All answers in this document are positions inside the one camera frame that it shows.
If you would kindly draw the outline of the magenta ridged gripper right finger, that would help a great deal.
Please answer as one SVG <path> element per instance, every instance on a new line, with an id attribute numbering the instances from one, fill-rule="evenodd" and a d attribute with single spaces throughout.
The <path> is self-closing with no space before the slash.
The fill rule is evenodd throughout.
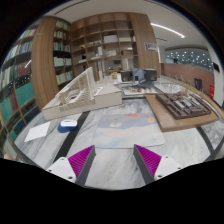
<path id="1" fill-rule="evenodd" d="M 152 183 L 182 169 L 182 166 L 169 155 L 160 156 L 137 144 L 134 145 L 133 155 L 145 184 Z"/>

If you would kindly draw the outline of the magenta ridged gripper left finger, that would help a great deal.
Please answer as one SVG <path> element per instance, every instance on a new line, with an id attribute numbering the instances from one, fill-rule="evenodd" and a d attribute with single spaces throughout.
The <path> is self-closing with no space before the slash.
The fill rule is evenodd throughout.
<path id="1" fill-rule="evenodd" d="M 95 156 L 95 146 L 91 145 L 69 158 L 60 157 L 47 171 L 84 187 Z"/>

